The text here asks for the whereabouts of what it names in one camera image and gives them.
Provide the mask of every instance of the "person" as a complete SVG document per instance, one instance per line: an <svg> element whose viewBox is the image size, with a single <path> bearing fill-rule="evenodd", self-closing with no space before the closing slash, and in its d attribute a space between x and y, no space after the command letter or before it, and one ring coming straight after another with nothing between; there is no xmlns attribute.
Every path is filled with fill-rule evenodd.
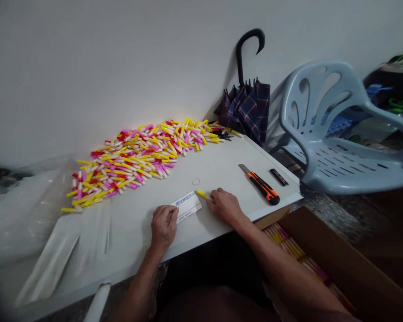
<svg viewBox="0 0 403 322"><path fill-rule="evenodd" d="M236 237L231 244L226 243L223 250L216 240L212 241L213 248L207 252L204 250L205 258L196 265L203 266L203 263L214 258L207 269L194 270L194 266L188 267L194 257L191 256L192 251L178 256L178 266L175 265L177 269L172 268L175 258L171 260L164 283L157 293L156 321L280 321L271 301L265 295L261 282L256 282L257 270L247 266L252 263L259 265L263 273L262 278L274 287L288 310L298 320L357 321L322 282L250 221L242 212L234 195L218 188L211 192L211 198L213 201L207 200L210 211L230 226L236 232ZM114 322L148 320L157 268L175 238L178 211L178 208L168 205L155 210L151 224L151 245L117 308ZM223 241L230 240L227 236L219 239L223 237ZM242 244L236 243L237 239L241 240ZM252 258L246 257L245 247ZM237 264L230 262L226 255L233 253L233 250ZM239 271L241 266L244 267L246 275L237 278L237 283L230 282L232 279L236 280L233 274ZM201 277L209 275L209 272L214 272L213 275L216 276L214 267L222 270L225 268L226 272L220 274L224 279L210 276L206 280ZM198 283L193 283L194 278L191 280L186 277L194 271ZM247 278L253 278L248 283L252 288L242 286Z"/></svg>

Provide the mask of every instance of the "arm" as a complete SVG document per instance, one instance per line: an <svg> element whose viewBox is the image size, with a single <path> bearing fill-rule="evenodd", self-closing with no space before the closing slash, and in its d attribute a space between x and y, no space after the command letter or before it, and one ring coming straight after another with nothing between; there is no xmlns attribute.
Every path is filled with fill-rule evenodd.
<svg viewBox="0 0 403 322"><path fill-rule="evenodd" d="M211 196L214 202L208 200L210 211L247 242L267 279L297 318L308 318L314 311L349 314L323 283L245 216L234 195L218 188Z"/></svg>
<svg viewBox="0 0 403 322"><path fill-rule="evenodd" d="M158 265L175 239L179 208L160 206L152 216L152 241L113 318L114 322L147 321Z"/></svg>

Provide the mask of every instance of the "right hand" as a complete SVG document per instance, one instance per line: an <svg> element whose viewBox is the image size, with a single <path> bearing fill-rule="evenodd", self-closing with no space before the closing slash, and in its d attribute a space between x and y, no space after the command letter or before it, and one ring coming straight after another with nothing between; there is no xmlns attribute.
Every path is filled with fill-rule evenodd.
<svg viewBox="0 0 403 322"><path fill-rule="evenodd" d="M242 212L239 201L235 195L224 191L222 188L212 190L210 196L214 201L207 200L210 212L217 216L223 223L233 229L248 220Z"/></svg>

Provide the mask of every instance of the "left hand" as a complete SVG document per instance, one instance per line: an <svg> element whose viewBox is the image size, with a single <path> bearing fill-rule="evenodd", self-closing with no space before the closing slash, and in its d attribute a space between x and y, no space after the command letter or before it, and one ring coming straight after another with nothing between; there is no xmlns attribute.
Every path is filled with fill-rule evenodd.
<svg viewBox="0 0 403 322"><path fill-rule="evenodd" d="M176 219L179 208L175 206L159 206L152 216L151 248L162 254L173 243L176 235Z"/></svg>

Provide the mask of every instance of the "orange utility knife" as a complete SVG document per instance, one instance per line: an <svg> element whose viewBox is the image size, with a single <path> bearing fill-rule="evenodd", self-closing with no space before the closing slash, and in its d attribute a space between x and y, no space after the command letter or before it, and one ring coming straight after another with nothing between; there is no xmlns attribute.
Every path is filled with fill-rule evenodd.
<svg viewBox="0 0 403 322"><path fill-rule="evenodd" d="M243 164L239 164L239 167L246 173L248 178L252 181L252 183L258 188L259 191L265 196L266 200L273 206L277 205L280 201L280 198L276 191L272 189L263 179L255 174L255 172L249 171L247 167Z"/></svg>

